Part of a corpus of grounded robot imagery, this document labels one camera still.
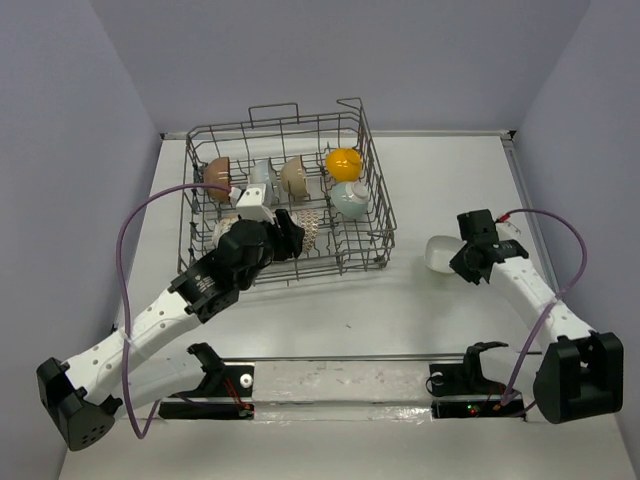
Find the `brown bowl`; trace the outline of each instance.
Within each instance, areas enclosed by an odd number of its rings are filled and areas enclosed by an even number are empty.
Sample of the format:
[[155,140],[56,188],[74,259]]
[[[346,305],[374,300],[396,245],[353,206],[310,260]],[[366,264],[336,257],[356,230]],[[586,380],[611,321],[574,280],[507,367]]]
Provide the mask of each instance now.
[[[203,172],[204,183],[210,185],[220,185],[226,189],[231,187],[229,170],[231,169],[231,162],[229,157],[220,157],[213,160],[207,165]],[[229,202],[229,193],[218,190],[216,188],[208,188],[207,194],[210,198],[218,200],[219,202]]]

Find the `wire rack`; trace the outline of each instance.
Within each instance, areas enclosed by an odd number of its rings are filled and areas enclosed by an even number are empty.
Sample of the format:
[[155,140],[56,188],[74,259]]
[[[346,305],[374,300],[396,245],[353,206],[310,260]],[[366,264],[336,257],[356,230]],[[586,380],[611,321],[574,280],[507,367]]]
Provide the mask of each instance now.
[[[271,208],[285,208],[290,213],[315,210],[315,246],[298,259],[271,264],[260,273],[256,284],[368,271],[384,268],[389,262],[395,246],[396,219],[362,101],[340,99],[337,104],[340,111],[315,115],[300,115],[297,103],[261,105],[249,108],[247,121],[200,126],[187,134],[185,183],[203,182],[204,168],[218,157],[230,158],[230,181],[237,187],[247,185],[256,162],[270,159],[279,181],[285,162],[295,156],[302,158],[309,194],[294,198],[279,186],[279,202]],[[276,111],[284,115],[266,115]],[[363,168],[359,180],[370,192],[368,211],[357,221],[344,217],[330,200],[336,181],[325,168],[325,157],[344,147],[360,153]],[[212,200],[203,189],[184,191],[178,271],[184,271],[212,248],[213,228],[218,221],[235,215],[230,204]]]

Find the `table surface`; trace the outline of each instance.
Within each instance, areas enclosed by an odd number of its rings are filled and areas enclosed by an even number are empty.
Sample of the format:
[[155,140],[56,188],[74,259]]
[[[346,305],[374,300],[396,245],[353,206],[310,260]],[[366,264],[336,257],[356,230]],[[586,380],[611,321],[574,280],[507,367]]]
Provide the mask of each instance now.
[[[289,287],[258,286],[161,353],[182,352],[196,342],[208,342],[222,357],[460,353],[477,341],[522,344],[528,332],[497,292],[431,272],[422,259],[431,236],[458,236],[457,214],[489,208],[497,215],[522,206],[500,139],[382,136],[375,143],[398,222],[387,268]],[[184,142],[165,141],[152,193],[181,183],[183,162]],[[176,276],[180,209],[180,195],[147,208],[129,282],[134,314]],[[528,223],[513,220],[539,268]],[[95,446],[67,455],[61,479],[204,479],[224,473],[634,478],[615,419],[604,416],[563,426],[507,419],[156,420],[144,442],[121,421]]]

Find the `gray wall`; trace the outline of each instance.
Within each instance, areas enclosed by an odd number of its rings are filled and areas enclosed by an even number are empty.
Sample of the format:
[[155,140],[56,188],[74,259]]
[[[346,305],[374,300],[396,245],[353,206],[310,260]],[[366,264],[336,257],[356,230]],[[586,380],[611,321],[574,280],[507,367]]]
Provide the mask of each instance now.
[[[593,0],[516,136],[533,204],[584,234],[587,273],[569,303],[626,346],[625,407],[618,416],[640,473],[640,2]],[[578,248],[544,225],[553,265],[566,282]]]
[[364,98],[373,128],[520,126],[588,0],[91,0],[160,131]]
[[86,0],[0,2],[0,65],[0,478],[52,479],[35,369],[107,333],[117,228],[159,138]]

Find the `bowl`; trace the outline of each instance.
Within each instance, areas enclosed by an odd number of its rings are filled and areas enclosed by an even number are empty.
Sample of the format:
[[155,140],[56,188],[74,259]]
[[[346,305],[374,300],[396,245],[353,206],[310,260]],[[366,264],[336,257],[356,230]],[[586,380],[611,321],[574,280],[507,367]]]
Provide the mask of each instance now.
[[280,170],[280,182],[285,192],[294,197],[304,197],[307,191],[307,174],[302,164],[302,157],[293,157]]
[[369,208],[369,189],[362,182],[342,182],[331,189],[331,202],[342,215],[357,220]]
[[326,159],[329,174],[338,182],[355,182],[362,171],[360,154],[353,148],[338,148]]
[[202,173],[204,183],[210,185],[219,185],[227,189],[227,191],[218,190],[216,188],[208,188],[207,194],[209,198],[218,200],[219,202],[229,202],[228,189],[231,188],[231,175],[229,170],[231,168],[231,162],[229,157],[220,157],[213,160],[207,165]]
[[464,242],[459,238],[448,235],[435,235],[427,242],[424,263],[435,272],[455,273],[449,266],[449,262],[462,247],[464,247]]
[[264,183],[267,186],[267,204],[278,203],[278,174],[271,159],[256,162],[249,174],[249,183]]

